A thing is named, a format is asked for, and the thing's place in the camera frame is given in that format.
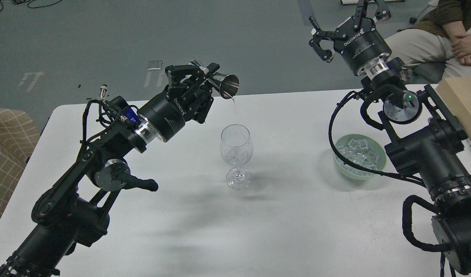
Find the beige pants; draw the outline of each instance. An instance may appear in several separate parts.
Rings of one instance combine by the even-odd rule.
[[[446,63],[445,77],[471,77],[471,67],[461,65],[452,53],[451,42],[445,37],[424,30],[407,29],[387,39],[391,58],[399,57],[404,67],[413,68],[421,63]]]

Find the bowl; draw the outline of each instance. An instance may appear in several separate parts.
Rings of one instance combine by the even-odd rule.
[[[362,145],[358,146],[355,142],[351,142],[352,140],[356,140],[357,143],[360,143]],[[356,147],[356,149],[353,151],[353,149],[348,144],[351,144],[353,147]],[[347,155],[344,155],[347,156],[348,160],[352,162],[353,160],[360,161],[365,157],[365,160],[363,161],[364,165],[378,171],[382,171],[386,165],[386,153],[384,152],[383,147],[375,140],[372,140],[366,135],[360,135],[358,133],[344,135],[336,141],[335,146],[341,151],[352,151],[351,153],[348,152]],[[377,175],[370,172],[365,172],[363,170],[357,170],[356,168],[353,168],[350,165],[345,165],[343,161],[340,160],[338,156],[336,156],[336,154],[333,154],[333,156],[334,161],[338,166],[339,172],[341,172],[343,175],[350,179],[367,180]]]

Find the blue component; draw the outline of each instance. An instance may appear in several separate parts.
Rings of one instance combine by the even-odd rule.
[[[125,115],[131,121],[135,121],[136,123],[140,123],[140,119],[138,118],[138,115],[136,115],[135,111],[133,111],[133,109],[131,107],[126,109],[123,112],[123,115]]]

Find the brown jacket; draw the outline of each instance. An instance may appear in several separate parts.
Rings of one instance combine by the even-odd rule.
[[[442,25],[454,21],[462,21],[466,30],[471,28],[471,0],[439,0],[437,8],[426,14],[412,28],[448,37]]]

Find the gray floor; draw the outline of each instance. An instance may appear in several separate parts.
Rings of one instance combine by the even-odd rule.
[[[150,99],[167,82],[160,70],[147,82],[151,60],[164,67],[192,59],[219,63],[219,72],[239,77],[240,95],[360,87],[361,78],[341,57],[325,63],[308,46],[309,15],[334,30],[354,14],[355,5],[339,0],[63,0],[40,9],[3,4],[0,107],[24,110],[40,130],[54,108],[96,98],[103,83],[111,98]],[[388,37],[407,28],[426,5],[388,2],[392,18],[378,30]],[[36,72],[43,73],[37,81],[27,74],[22,82]]]

